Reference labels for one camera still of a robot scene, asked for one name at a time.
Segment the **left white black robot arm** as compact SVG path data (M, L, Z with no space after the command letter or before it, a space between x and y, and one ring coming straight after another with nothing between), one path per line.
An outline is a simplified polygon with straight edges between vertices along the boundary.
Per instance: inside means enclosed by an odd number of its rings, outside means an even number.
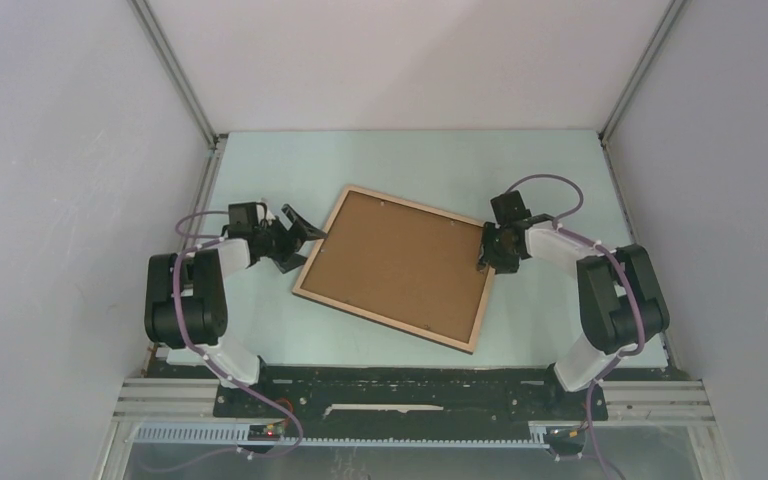
M264 416L276 403L275 388L259 379L261 358L228 331L225 281L235 273L271 260L282 273L303 266L300 250L327 234L290 205L281 208L283 224L264 202L231 204L217 235L196 235L188 252L149 258L144 309L148 339L174 351L188 351L228 387L240 384L238 404Z

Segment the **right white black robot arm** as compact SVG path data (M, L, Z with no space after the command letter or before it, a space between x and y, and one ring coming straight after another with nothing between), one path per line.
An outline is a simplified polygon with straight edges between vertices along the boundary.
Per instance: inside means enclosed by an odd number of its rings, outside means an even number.
M482 228L477 267L513 274L538 259L575 280L581 336L551 365L541 392L545 411L566 418L582 403L580 390L602 379L622 359L640 354L665 331L670 317L647 250L639 244L610 248L534 215L517 191L491 200L494 221Z

